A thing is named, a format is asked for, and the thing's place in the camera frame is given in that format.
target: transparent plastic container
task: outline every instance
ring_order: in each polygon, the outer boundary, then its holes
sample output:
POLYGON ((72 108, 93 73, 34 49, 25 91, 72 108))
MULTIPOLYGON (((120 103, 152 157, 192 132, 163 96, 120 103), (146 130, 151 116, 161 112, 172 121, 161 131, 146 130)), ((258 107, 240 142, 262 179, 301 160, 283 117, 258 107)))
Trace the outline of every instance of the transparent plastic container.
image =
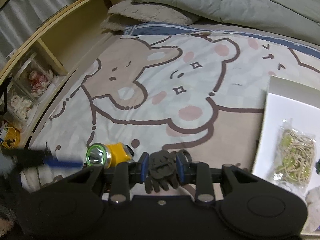
POLYGON ((41 101, 41 97, 50 84, 55 83, 57 77, 51 66, 39 54, 31 50, 21 61, 14 79, 30 97, 41 101))
MULTIPOLYGON (((3 118, 18 130, 30 125, 37 110, 37 104, 20 86, 11 80, 7 88, 8 109, 3 118)), ((0 109, 4 110, 4 95, 0 98, 0 109)))

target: cartoon bear face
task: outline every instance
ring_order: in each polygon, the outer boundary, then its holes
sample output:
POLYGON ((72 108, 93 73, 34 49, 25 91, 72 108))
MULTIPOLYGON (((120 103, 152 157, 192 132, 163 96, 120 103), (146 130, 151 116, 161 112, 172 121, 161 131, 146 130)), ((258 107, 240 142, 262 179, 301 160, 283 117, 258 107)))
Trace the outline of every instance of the cartoon bear face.
POLYGON ((153 48, 138 38, 119 39, 100 55, 99 72, 84 82, 88 97, 109 97, 121 110, 138 108, 148 97, 145 87, 137 81, 143 71, 172 62, 181 54, 175 46, 153 48))

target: pillow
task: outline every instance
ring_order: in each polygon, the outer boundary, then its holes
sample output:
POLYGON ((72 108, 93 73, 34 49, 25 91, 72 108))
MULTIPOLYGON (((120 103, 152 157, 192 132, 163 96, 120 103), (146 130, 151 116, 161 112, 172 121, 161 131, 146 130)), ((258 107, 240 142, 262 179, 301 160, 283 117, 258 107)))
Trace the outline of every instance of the pillow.
POLYGON ((123 30, 125 25, 136 25, 140 22, 165 22, 191 25, 201 18, 198 15, 168 5, 135 3, 131 2, 131 0, 122 1, 110 7, 108 14, 108 18, 101 23, 101 28, 117 28, 111 30, 123 30))

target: yellow basket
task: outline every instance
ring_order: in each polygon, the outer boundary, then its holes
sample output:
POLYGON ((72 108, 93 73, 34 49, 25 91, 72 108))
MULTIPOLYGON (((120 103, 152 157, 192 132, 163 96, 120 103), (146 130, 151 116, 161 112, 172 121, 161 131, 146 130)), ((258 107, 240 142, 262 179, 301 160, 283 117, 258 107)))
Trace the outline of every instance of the yellow basket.
POLYGON ((20 143, 20 132, 13 127, 6 127, 7 134, 2 145, 7 149, 17 148, 20 143))

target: gray curtain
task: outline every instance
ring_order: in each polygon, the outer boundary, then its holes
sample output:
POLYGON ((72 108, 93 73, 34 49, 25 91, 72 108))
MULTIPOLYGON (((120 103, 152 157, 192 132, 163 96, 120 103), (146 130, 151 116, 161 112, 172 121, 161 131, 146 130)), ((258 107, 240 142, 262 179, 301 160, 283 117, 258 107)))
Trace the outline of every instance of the gray curtain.
POLYGON ((0 10, 0 70, 18 49, 54 13, 77 0, 10 0, 0 10))

